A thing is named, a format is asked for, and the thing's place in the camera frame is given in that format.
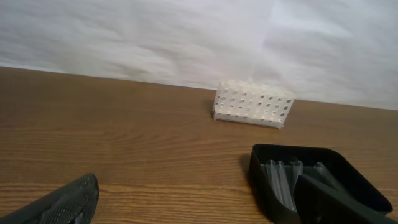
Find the white sheet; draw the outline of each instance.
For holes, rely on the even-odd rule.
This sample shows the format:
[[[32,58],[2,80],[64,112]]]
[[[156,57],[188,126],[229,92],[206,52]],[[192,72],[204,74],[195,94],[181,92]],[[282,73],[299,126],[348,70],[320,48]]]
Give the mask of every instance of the white sheet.
[[[398,109],[395,0],[3,0],[0,65]]]

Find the wooden table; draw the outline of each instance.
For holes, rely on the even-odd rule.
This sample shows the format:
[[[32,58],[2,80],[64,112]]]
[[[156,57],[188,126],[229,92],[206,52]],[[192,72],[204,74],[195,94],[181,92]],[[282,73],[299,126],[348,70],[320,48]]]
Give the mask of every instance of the wooden table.
[[[268,223],[256,143],[336,150],[398,208],[397,111],[296,101],[278,130],[213,121],[214,95],[0,68],[0,215],[93,172],[92,223]]]

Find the brown wooden surface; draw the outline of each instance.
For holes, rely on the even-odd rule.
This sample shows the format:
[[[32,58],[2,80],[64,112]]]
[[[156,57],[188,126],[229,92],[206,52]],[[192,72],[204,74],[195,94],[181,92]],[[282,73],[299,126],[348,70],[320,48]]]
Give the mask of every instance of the brown wooden surface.
[[[278,130],[213,121],[214,95],[0,68],[0,216],[93,172],[92,223],[267,223],[256,143],[336,150],[398,207],[397,111],[296,101]]]

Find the black plastic container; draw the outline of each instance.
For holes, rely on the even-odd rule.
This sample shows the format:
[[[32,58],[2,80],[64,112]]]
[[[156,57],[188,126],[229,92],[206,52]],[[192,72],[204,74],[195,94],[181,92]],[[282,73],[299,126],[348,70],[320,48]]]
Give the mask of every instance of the black plastic container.
[[[297,212],[283,206],[272,191],[262,169],[262,165],[271,159],[284,164],[300,160],[304,167],[322,162],[357,202],[383,215],[392,211],[390,202],[342,155],[331,149],[256,144],[252,149],[249,170],[264,202],[267,217],[274,223],[300,223],[300,217]]]

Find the tabletop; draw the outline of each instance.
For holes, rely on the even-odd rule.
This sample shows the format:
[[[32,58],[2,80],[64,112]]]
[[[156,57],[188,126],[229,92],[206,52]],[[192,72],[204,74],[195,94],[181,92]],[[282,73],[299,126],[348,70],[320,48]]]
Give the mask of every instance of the tabletop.
[[[269,223],[257,143],[335,150],[398,208],[398,111],[296,100],[279,130],[213,121],[215,93],[1,67],[0,216],[92,172],[94,224]]]

